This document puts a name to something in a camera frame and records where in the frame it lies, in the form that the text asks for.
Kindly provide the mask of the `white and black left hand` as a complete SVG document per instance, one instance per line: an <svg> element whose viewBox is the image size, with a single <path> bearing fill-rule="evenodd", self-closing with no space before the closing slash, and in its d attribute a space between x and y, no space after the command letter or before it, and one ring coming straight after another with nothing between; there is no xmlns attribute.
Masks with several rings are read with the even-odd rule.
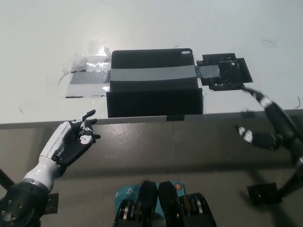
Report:
<svg viewBox="0 0 303 227"><path fill-rule="evenodd" d="M53 177L62 176L67 167L101 138L93 130L97 119L89 118L95 113L96 110L90 110L83 116L58 126L39 156L39 172Z"/></svg>

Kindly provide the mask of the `white and black right hand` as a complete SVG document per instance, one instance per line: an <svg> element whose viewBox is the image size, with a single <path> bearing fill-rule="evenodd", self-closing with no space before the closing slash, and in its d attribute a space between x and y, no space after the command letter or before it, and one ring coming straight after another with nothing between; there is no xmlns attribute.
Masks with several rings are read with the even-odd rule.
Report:
<svg viewBox="0 0 303 227"><path fill-rule="evenodd" d="M243 126L235 126L242 139L255 147L277 150L280 147L290 152L294 166L303 160L303 135L299 132L294 122L284 110L268 96L249 87L243 87L244 92L252 95L263 107L268 120L271 122L275 133L253 132Z"/></svg>

